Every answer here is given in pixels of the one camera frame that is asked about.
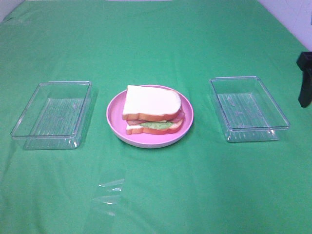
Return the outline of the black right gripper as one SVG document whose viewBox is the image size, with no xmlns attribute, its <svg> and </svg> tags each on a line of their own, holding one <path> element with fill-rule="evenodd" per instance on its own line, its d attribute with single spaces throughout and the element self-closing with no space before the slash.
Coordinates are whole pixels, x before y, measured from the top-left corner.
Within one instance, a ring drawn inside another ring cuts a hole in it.
<svg viewBox="0 0 312 234">
<path fill-rule="evenodd" d="M 298 101 L 301 107 L 306 108 L 312 102 L 312 52 L 301 52 L 296 64 L 304 70 Z"/>
</svg>

